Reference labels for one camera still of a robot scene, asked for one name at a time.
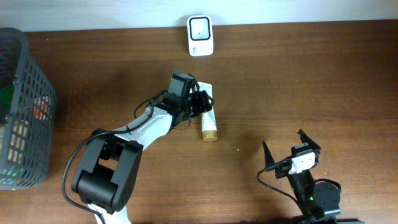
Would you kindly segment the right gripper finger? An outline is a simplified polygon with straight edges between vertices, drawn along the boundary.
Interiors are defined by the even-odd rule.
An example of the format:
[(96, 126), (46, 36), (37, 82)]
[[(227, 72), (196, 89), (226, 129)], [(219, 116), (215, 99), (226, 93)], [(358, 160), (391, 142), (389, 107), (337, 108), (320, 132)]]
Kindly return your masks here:
[(311, 149), (313, 150), (320, 150), (321, 147), (312, 139), (310, 139), (302, 129), (299, 129), (297, 132), (300, 135), (300, 140), (302, 143), (307, 143)]
[(274, 170), (275, 161), (265, 141), (262, 142), (262, 146), (264, 150), (265, 170)]

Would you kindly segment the white tube gold cap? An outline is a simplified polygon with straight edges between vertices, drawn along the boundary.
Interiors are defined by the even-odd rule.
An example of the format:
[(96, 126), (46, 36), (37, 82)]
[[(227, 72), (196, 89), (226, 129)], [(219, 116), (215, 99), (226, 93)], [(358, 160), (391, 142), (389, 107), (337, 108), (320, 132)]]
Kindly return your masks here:
[(216, 118), (214, 112), (214, 98), (213, 98), (213, 86), (209, 83), (198, 82), (199, 90), (205, 91), (210, 97), (208, 100), (210, 104), (210, 110), (201, 115), (201, 132), (202, 139), (210, 142), (218, 139), (218, 130), (216, 125)]

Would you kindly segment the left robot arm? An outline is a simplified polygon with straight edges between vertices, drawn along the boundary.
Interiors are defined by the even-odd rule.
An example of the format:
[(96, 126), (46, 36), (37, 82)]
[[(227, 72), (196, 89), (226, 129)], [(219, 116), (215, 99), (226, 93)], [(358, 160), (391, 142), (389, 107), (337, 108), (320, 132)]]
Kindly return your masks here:
[(83, 156), (71, 189), (97, 223), (129, 223), (126, 204), (134, 190), (142, 153), (156, 139), (192, 118), (213, 112), (213, 87), (191, 74), (175, 72), (169, 88), (143, 101), (145, 110), (118, 129), (98, 128), (76, 149)]

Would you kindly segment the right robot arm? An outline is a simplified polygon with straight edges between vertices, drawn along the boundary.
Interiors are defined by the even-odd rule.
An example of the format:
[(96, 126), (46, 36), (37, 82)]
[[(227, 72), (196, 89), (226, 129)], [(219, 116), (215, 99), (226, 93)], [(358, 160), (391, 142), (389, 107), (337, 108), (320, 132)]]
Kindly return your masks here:
[[(265, 167), (257, 175), (257, 181), (263, 186), (292, 199), (302, 212), (301, 216), (293, 217), (292, 223), (362, 223), (358, 219), (339, 220), (341, 213), (341, 185), (330, 179), (314, 179), (310, 170), (319, 162), (321, 147), (302, 129), (297, 132), (301, 143), (291, 148), (291, 155), (276, 162), (265, 142)], [(260, 179), (264, 172), (275, 172), (276, 179), (288, 178), (293, 195), (277, 189)]]

